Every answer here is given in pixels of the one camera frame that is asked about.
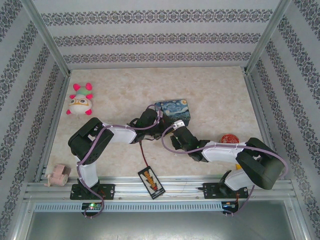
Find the plush toy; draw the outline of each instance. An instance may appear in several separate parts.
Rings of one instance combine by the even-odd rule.
[[[90,99],[94,96],[92,94],[92,85],[87,83],[85,87],[80,86],[79,84],[73,84],[73,89],[76,94],[70,95],[71,101],[69,103],[69,109],[66,111],[66,114],[92,114],[92,103]]]

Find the metal base plate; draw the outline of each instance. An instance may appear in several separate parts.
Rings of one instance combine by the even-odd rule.
[[[239,199],[246,199],[248,197],[248,189],[246,187],[240,188],[238,191],[233,191],[228,196],[220,192],[218,182],[205,182],[202,187],[205,199],[236,199],[236,193],[238,193]]]
[[[114,184],[100,184],[97,193],[104,200],[113,200],[115,196]],[[73,184],[70,193],[71,200],[99,200],[97,196],[89,192],[87,194],[80,184]]]

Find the starry night box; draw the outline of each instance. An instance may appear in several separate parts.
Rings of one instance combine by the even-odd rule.
[[[170,118],[170,122],[175,122],[182,120],[185,126],[189,125],[190,121],[190,112],[188,108],[187,100],[170,100],[170,101],[159,101],[155,103],[163,114]]]

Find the red wire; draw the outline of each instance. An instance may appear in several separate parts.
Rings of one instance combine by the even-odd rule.
[[[145,162],[145,165],[146,165],[147,167],[149,167],[149,165],[148,165],[148,163],[147,163],[147,160],[146,160],[146,157],[145,157],[145,154],[144,154],[144,150],[143,150],[143,148],[142,148],[142,141],[139,141],[139,144],[140,144],[140,149],[141,149],[141,153],[142,153],[142,157],[143,157],[143,160],[144,160],[144,162]]]

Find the enclosure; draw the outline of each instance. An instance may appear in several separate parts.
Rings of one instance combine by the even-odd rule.
[[[0,4],[0,239],[320,239],[319,0]],[[73,84],[88,82],[92,114],[66,114]],[[115,184],[114,199],[84,219],[88,201],[70,200],[78,174],[69,138],[92,117],[125,125],[175,99],[187,101],[198,139],[261,139],[289,173],[225,218],[222,200],[198,188],[234,163],[144,141],[166,190],[152,200],[137,174],[139,144],[113,143],[97,174]],[[56,164],[71,168],[67,184],[44,186]]]

